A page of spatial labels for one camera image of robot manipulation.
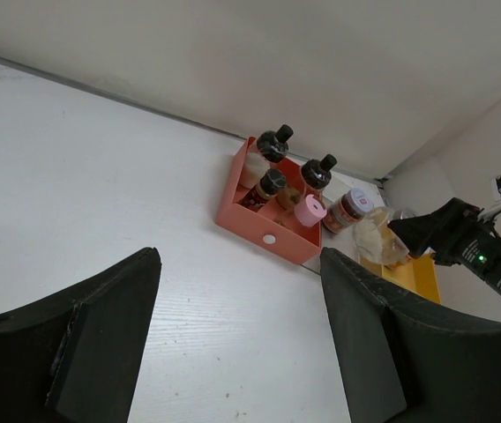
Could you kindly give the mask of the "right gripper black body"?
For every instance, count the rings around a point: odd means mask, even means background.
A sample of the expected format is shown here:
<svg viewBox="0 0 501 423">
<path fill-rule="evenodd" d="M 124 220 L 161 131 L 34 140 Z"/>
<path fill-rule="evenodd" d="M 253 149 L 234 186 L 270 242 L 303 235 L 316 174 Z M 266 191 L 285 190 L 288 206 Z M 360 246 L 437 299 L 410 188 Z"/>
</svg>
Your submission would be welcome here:
<svg viewBox="0 0 501 423">
<path fill-rule="evenodd" d="M 501 296 L 501 235 L 481 211 L 455 197 L 432 212 L 430 248 L 436 264 L 463 266 Z"/>
</svg>

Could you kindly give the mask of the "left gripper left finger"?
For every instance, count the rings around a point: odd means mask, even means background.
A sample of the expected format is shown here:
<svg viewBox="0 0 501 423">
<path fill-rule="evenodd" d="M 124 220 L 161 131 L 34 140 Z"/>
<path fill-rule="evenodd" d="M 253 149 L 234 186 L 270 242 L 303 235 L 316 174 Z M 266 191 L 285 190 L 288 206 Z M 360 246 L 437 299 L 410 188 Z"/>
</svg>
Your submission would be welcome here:
<svg viewBox="0 0 501 423">
<path fill-rule="evenodd" d="M 127 421 L 160 277 L 143 248 L 0 314 L 0 422 Z"/>
</svg>

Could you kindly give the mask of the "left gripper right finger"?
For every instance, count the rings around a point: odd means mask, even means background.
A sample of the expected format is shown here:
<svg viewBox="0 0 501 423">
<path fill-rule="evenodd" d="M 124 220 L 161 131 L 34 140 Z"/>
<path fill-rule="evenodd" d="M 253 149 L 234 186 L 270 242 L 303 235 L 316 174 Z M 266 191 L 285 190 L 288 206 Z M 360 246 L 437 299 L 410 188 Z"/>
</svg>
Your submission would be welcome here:
<svg viewBox="0 0 501 423">
<path fill-rule="evenodd" d="M 501 422 L 501 323 L 438 305 L 339 250 L 320 277 L 354 422 Z"/>
</svg>

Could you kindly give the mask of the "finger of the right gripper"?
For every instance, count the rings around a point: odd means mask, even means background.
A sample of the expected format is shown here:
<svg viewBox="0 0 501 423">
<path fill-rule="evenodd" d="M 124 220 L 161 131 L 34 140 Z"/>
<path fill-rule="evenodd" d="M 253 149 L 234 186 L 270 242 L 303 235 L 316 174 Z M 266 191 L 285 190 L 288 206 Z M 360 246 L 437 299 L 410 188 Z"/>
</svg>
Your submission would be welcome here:
<svg viewBox="0 0 501 423">
<path fill-rule="evenodd" d="M 424 216 L 392 220 L 387 226 L 414 258 L 432 249 L 436 259 L 460 259 L 456 246 L 463 235 L 466 211 L 466 206 L 443 206 Z"/>
</svg>

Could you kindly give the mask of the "glass jar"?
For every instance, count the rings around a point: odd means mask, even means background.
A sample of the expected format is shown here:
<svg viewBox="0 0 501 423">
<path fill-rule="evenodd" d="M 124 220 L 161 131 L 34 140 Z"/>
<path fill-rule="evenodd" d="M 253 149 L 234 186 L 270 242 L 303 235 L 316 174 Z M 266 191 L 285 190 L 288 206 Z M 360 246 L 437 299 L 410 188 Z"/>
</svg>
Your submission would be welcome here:
<svg viewBox="0 0 501 423">
<path fill-rule="evenodd" d="M 359 255 L 390 269 L 408 263 L 412 257 L 401 239 L 388 227 L 392 220 L 410 219 L 410 209 L 378 207 L 353 225 L 353 240 Z"/>
</svg>

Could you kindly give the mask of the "silver lid spice jar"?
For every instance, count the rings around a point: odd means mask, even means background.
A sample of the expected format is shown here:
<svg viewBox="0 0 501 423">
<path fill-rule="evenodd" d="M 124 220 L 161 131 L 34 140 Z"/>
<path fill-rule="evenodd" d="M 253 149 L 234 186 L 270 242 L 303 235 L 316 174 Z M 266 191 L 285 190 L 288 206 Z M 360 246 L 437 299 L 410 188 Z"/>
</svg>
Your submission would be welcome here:
<svg viewBox="0 0 501 423">
<path fill-rule="evenodd" d="M 332 234 L 339 234 L 364 219 L 373 208 L 373 202 L 365 192 L 353 188 L 331 204 L 322 223 Z"/>
</svg>

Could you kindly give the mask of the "pink cap spice bottle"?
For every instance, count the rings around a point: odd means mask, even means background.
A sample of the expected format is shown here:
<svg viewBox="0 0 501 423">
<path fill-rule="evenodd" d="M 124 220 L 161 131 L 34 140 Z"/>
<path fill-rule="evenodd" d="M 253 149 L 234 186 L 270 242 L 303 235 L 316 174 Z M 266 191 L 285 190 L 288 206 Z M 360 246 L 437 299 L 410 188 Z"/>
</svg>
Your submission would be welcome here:
<svg viewBox="0 0 501 423">
<path fill-rule="evenodd" d="M 297 221 L 304 227 L 313 227 L 326 216 L 325 205 L 313 194 L 309 194 L 294 207 Z"/>
</svg>

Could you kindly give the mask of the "black cap brown spice bottle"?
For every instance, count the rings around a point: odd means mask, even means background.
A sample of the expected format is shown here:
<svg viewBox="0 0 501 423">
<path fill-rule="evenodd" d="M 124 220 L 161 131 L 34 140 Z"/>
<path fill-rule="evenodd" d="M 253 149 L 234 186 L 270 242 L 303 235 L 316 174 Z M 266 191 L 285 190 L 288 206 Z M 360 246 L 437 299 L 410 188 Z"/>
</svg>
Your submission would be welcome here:
<svg viewBox="0 0 501 423">
<path fill-rule="evenodd" d="M 332 169 L 337 160 L 332 154 L 326 154 L 321 159 L 308 160 L 301 166 L 300 174 L 307 193 L 320 196 L 332 180 Z"/>
</svg>

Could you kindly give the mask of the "small dark spice bottle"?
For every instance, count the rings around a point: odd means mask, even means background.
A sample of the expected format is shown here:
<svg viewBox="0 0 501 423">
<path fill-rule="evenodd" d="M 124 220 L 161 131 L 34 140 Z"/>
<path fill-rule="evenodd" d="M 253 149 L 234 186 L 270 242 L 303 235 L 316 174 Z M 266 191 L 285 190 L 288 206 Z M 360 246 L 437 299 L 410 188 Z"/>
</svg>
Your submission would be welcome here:
<svg viewBox="0 0 501 423">
<path fill-rule="evenodd" d="M 271 168 L 238 203 L 251 211 L 258 212 L 286 186 L 286 176 L 280 170 Z"/>
</svg>

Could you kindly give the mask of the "black cap white powder bottle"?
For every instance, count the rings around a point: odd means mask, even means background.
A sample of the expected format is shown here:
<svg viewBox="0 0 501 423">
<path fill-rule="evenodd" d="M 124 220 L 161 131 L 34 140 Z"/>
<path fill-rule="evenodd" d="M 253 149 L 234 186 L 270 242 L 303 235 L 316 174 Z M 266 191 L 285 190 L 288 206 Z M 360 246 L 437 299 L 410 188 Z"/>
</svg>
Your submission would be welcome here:
<svg viewBox="0 0 501 423">
<path fill-rule="evenodd" d="M 270 168 L 276 168 L 288 154 L 293 129 L 282 124 L 277 130 L 263 132 L 248 148 L 239 184 L 251 189 Z"/>
</svg>

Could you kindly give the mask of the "yellow plastic bin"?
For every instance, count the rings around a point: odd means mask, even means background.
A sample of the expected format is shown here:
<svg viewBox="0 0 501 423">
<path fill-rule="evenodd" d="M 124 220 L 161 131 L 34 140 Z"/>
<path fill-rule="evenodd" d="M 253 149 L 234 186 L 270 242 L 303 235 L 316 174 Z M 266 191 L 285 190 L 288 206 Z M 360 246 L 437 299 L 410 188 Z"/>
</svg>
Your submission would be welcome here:
<svg viewBox="0 0 501 423">
<path fill-rule="evenodd" d="M 395 285 L 416 293 L 429 301 L 437 304 L 441 303 L 435 264 L 429 255 L 392 269 L 372 263 L 363 257 L 360 258 L 360 264 L 375 275 L 393 282 Z"/>
</svg>

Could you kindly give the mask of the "clear plastic bin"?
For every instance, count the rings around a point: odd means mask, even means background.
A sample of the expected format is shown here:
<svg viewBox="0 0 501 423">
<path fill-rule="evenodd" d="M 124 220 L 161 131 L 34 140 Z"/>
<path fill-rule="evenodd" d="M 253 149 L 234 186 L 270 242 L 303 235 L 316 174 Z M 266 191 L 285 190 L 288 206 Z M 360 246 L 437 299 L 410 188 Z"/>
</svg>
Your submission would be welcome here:
<svg viewBox="0 0 501 423">
<path fill-rule="evenodd" d="M 323 202 L 329 208 L 336 200 L 340 199 L 351 189 L 362 190 L 372 201 L 375 207 L 387 206 L 384 191 L 377 182 L 372 180 L 359 179 L 341 172 L 332 172 L 333 178 L 323 192 Z M 322 229 L 322 248 L 335 248 L 355 261 L 359 261 L 359 255 L 353 241 L 353 229 L 349 227 L 340 234 L 333 234 L 324 225 Z"/>
</svg>

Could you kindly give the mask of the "red plastic bin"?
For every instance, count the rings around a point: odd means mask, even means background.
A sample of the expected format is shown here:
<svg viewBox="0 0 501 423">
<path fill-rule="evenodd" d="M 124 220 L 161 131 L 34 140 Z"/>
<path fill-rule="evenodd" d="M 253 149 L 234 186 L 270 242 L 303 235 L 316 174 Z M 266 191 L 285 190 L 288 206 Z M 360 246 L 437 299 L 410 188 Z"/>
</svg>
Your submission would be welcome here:
<svg viewBox="0 0 501 423">
<path fill-rule="evenodd" d="M 291 263 L 304 264 L 321 252 L 322 228 L 319 223 L 294 229 L 279 225 L 275 220 L 284 209 L 275 199 L 259 211 L 251 211 L 239 204 L 248 192 L 239 184 L 239 179 L 246 152 L 254 141 L 254 137 L 249 137 L 232 159 L 215 223 Z"/>
</svg>

